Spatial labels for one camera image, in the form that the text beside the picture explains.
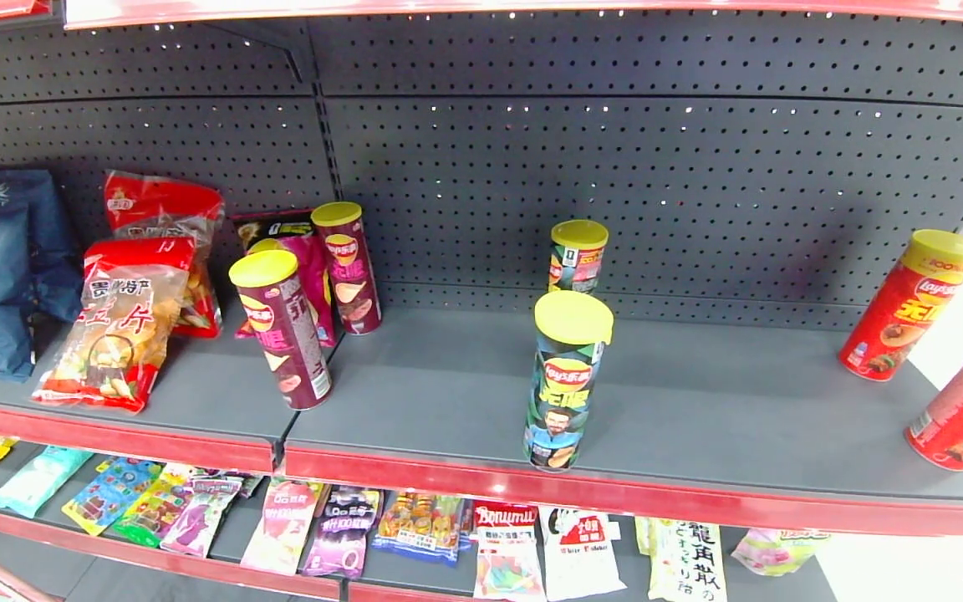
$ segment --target red shelf edge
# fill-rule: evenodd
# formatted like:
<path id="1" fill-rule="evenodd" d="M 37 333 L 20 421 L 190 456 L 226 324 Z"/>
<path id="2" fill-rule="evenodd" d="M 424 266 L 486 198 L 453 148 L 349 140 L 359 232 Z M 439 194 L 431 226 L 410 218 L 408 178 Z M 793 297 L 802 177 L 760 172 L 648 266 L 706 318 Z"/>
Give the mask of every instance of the red shelf edge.
<path id="1" fill-rule="evenodd" d="M 27 414 L 2 407 L 0 435 L 46 446 L 67 446 L 161 462 L 184 462 L 192 466 L 231 468 L 263 475 L 273 471 L 273 445 L 257 437 L 229 439 L 187 431 L 144 431 L 85 422 L 53 412 Z"/>
<path id="2" fill-rule="evenodd" d="M 587 472 L 549 475 L 532 469 L 405 460 L 286 445 L 290 477 L 351 482 L 385 489 L 465 495 L 511 503 L 573 506 L 638 517 L 678 518 L 775 529 L 816 528 L 833 533 L 963 536 L 963 504 L 810 498 L 773 492 L 725 491 L 663 482 L 594 477 Z"/>

